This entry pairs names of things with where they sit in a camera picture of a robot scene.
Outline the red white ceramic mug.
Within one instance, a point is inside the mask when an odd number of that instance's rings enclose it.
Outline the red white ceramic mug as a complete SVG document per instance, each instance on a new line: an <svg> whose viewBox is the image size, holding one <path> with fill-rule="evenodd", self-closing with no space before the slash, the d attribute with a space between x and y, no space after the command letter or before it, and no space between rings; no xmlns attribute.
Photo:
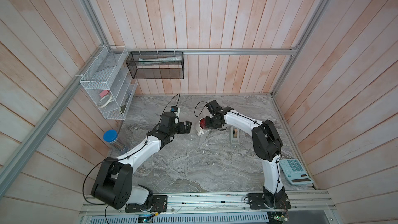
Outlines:
<svg viewBox="0 0 398 224"><path fill-rule="evenodd" d="M197 131L197 136L203 135L208 130L208 126L206 125L206 118L201 118L199 120L199 122L195 126L195 130Z"/></svg>

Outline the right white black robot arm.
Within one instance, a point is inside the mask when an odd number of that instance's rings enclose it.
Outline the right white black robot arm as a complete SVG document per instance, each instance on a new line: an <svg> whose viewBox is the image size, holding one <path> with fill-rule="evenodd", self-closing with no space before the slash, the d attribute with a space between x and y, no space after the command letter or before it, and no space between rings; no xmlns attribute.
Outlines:
<svg viewBox="0 0 398 224"><path fill-rule="evenodd" d="M222 108L215 100L205 107L210 115L200 121L202 128L221 130L225 125L231 125L252 137L253 150L262 162L264 184L262 193L248 193L244 202L251 209L290 209L291 203L282 183L279 165L283 142L274 123L270 120L254 120L231 107Z"/></svg>

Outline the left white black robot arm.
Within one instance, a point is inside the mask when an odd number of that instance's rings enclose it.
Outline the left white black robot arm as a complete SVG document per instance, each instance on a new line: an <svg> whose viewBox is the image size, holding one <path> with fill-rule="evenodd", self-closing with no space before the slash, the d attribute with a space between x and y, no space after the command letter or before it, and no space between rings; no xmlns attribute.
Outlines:
<svg viewBox="0 0 398 224"><path fill-rule="evenodd" d="M133 185L133 175L147 159L172 142L176 134L190 133L192 122L179 121L179 113L177 106L171 107L141 143L117 158L108 157L102 161L91 196L114 209L136 205L141 211L153 210L153 191Z"/></svg>

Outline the blue lid plastic jar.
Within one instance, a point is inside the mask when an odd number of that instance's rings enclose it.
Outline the blue lid plastic jar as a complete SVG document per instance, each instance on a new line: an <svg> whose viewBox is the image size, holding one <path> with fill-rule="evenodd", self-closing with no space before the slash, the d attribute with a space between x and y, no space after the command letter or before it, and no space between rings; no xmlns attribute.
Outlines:
<svg viewBox="0 0 398 224"><path fill-rule="evenodd" d="M119 139L119 134L116 130L106 131L103 135L103 140L120 154L124 154L129 150L127 144Z"/></svg>

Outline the paper sheet in basket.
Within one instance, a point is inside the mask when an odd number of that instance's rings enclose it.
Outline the paper sheet in basket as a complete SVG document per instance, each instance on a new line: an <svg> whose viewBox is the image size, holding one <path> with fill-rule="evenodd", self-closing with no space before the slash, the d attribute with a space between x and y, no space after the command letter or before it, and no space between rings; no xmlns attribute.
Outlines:
<svg viewBox="0 0 398 224"><path fill-rule="evenodd" d="M139 65L178 65L183 61L183 56L140 56Z"/></svg>

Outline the white tape roll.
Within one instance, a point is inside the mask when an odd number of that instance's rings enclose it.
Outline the white tape roll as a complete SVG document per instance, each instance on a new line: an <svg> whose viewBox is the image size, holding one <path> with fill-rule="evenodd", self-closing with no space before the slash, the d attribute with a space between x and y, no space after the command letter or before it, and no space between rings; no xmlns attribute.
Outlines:
<svg viewBox="0 0 398 224"><path fill-rule="evenodd" d="M113 96L110 93L108 93L99 100L97 106L99 109L105 108L112 100Z"/></svg>

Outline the pink eraser block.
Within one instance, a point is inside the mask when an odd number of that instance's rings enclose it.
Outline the pink eraser block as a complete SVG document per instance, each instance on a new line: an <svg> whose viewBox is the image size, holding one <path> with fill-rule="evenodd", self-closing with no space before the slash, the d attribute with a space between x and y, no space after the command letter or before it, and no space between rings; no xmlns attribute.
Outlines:
<svg viewBox="0 0 398 224"><path fill-rule="evenodd" d="M109 94L109 90L103 90L103 91L101 91L101 92L99 93L99 97L100 97L100 98L103 98L103 97L105 97L107 94Z"/></svg>

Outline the light blue calculator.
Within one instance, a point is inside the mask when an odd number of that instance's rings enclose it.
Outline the light blue calculator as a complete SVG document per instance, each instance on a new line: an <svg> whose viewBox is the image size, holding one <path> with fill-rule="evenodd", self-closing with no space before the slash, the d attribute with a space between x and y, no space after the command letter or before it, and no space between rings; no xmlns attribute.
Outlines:
<svg viewBox="0 0 398 224"><path fill-rule="evenodd" d="M313 180L298 159L283 159L279 166L285 174L286 179L293 185L312 184Z"/></svg>

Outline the black mesh wall basket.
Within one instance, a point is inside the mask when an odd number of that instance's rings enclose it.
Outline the black mesh wall basket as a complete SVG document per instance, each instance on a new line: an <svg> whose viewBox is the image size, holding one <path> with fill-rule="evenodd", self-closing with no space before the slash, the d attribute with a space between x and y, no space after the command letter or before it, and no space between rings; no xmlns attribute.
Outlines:
<svg viewBox="0 0 398 224"><path fill-rule="evenodd" d="M139 65L140 56L183 56L178 65ZM133 79L184 79L184 55L182 52L130 52L126 65Z"/></svg>

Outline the horizontal aluminium wall rail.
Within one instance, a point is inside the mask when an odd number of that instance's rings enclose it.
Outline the horizontal aluminium wall rail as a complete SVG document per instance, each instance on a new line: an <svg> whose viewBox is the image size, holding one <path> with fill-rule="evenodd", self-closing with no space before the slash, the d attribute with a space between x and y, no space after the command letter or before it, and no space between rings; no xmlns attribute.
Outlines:
<svg viewBox="0 0 398 224"><path fill-rule="evenodd" d="M244 56L250 56L250 55L283 55L283 56L292 56L295 55L298 52L298 49L293 49L293 48L200 48L200 49L194 49L194 48L180 48L180 49L144 49L144 48L139 48L139 49L132 49L132 48L127 48L127 52L183 52L185 55L194 55L194 56L202 56L202 55L216 55L216 56L221 56L221 55L244 55Z"/></svg>

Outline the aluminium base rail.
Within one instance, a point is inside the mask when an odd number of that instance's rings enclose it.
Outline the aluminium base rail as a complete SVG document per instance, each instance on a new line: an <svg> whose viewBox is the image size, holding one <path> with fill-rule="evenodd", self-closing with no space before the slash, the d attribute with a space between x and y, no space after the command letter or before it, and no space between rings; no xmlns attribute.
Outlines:
<svg viewBox="0 0 398 224"><path fill-rule="evenodd" d="M202 213L245 213L256 212L251 209L247 192L206 192L206 193L175 193L168 194L166 211L162 214L202 214ZM287 191L293 211L332 211L336 204L326 190L291 190ZM83 204L78 214L85 216L119 216L127 215L125 206L117 210L104 205Z"/></svg>

